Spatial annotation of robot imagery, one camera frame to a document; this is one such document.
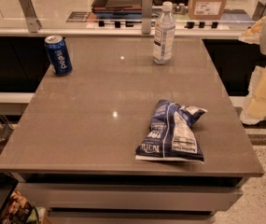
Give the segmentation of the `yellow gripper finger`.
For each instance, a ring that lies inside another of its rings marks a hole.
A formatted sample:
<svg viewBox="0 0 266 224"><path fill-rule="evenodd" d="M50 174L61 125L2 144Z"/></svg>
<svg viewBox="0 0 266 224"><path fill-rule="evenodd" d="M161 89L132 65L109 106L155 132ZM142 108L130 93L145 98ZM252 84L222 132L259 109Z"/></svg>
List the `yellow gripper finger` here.
<svg viewBox="0 0 266 224"><path fill-rule="evenodd" d="M249 82L248 95L243 102L240 120L253 125L266 117L266 66L256 66Z"/></svg>
<svg viewBox="0 0 266 224"><path fill-rule="evenodd" d="M247 44L259 44L259 37L262 30L262 25L265 21L265 18L262 17L257 22L255 22L250 28L244 31L239 37L238 40L245 42Z"/></svg>

